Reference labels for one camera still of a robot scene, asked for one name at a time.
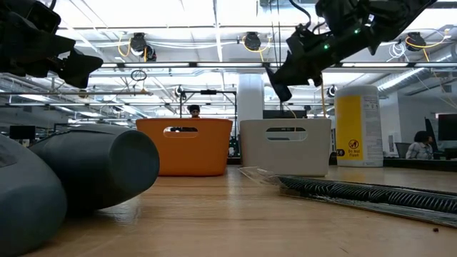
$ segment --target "wooden table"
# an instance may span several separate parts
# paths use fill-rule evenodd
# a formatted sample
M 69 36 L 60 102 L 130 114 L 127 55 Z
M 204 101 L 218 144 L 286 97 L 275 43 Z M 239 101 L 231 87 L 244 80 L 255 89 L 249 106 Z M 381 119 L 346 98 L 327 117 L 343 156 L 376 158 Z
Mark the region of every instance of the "wooden table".
M 336 168 L 327 179 L 457 191 L 457 173 Z M 28 256 L 457 256 L 457 230 L 278 196 L 231 167 L 213 178 L 159 178 L 141 196 L 69 219 Z

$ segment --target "ceiling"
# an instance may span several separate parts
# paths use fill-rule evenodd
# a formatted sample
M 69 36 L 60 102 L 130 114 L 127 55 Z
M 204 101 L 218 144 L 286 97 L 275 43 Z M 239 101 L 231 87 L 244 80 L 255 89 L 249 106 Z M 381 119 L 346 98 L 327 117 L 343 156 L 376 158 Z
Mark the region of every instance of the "ceiling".
M 76 40 L 76 47 L 86 55 L 99 56 L 105 63 L 138 63 L 137 56 L 127 53 L 129 38 L 133 33 L 144 32 L 146 40 L 154 47 L 158 62 L 276 62 L 287 55 L 286 39 L 294 32 L 295 26 L 307 22 L 306 16 L 288 5 L 288 1 L 279 0 L 279 11 L 276 2 L 272 11 L 267 4 L 263 8 L 257 0 L 58 0 L 54 9 L 62 19 L 57 32 Z M 399 38 L 405 38 L 411 31 L 419 31 L 429 44 L 439 43 L 428 50 L 428 54 L 436 61 L 439 51 L 455 43 L 457 29 L 455 27 L 457 9 L 454 1 L 439 1 L 439 8 L 426 9 Z M 303 5 L 311 14 L 314 27 L 321 20 L 315 15 L 312 4 Z M 319 32 L 325 32 L 322 26 Z M 262 57 L 259 53 L 247 51 L 239 43 L 246 32 L 255 31 L 262 40 Z M 403 51 L 395 42 L 382 44 L 374 56 L 363 50 L 344 60 L 345 62 L 402 62 L 424 61 L 422 51 Z M 90 96 L 83 99 L 79 96 L 49 96 L 51 102 L 71 103 L 176 103 L 174 90 L 182 86 L 185 90 L 216 89 L 236 91 L 239 76 L 245 73 L 257 73 L 263 77 L 266 88 L 266 106 L 268 109 L 279 108 L 278 99 L 271 93 L 268 78 L 262 69 L 203 69 L 203 68 L 172 68 L 142 69 L 148 76 L 140 82 L 132 81 L 130 74 L 135 69 L 101 69 L 95 71 L 89 79 L 88 91 L 105 92 L 105 96 Z M 382 78 L 402 74 L 405 69 L 334 69 L 323 73 L 324 88 L 329 86 L 356 86 L 373 84 Z M 440 72 L 440 76 L 451 76 L 448 71 Z M 4 81 L 3 86 L 14 86 L 20 91 L 77 92 L 78 89 L 68 86 L 58 78 L 29 79 L 19 78 Z M 138 95 L 142 89 L 150 95 Z M 302 109 L 305 103 L 320 103 L 320 91 L 315 86 L 293 87 L 291 102 L 300 103 L 292 109 Z M 17 101 L 28 101 L 24 97 L 15 97 Z M 233 116 L 234 108 L 230 100 L 232 95 L 202 96 L 196 94 L 190 103 L 219 103 L 220 106 L 205 106 L 204 116 Z M 92 118 L 138 118 L 178 116 L 178 106 L 135 106 L 129 110 L 117 109 L 113 106 L 86 107 L 67 106 L 66 111 L 76 119 Z M 99 116 L 76 114 L 72 111 L 94 112 Z M 313 106 L 315 114 L 322 111 L 320 106 Z

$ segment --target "plastic storage bin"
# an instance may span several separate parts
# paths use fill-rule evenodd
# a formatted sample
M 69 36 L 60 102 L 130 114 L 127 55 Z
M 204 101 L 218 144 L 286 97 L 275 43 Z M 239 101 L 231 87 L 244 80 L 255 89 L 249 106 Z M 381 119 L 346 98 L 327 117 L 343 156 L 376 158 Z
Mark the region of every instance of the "plastic storage bin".
M 139 131 L 156 144 L 160 176 L 220 176 L 225 173 L 232 121 L 224 119 L 140 119 Z M 170 132 L 169 128 L 197 132 Z
M 278 175 L 325 176 L 330 136 L 329 119 L 242 121 L 243 166 L 259 167 Z

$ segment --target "gray plastic object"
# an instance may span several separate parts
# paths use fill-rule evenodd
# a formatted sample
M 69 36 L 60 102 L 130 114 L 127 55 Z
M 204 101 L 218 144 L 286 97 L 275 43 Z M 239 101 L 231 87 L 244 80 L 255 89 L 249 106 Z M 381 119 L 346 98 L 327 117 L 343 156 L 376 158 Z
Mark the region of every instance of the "gray plastic object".
M 0 135 L 0 256 L 38 248 L 57 232 L 65 214 L 65 191 L 51 168 Z
M 61 179 L 69 213 L 123 203 L 149 189 L 159 174 L 159 153 L 152 140 L 120 126 L 80 126 L 30 149 Z

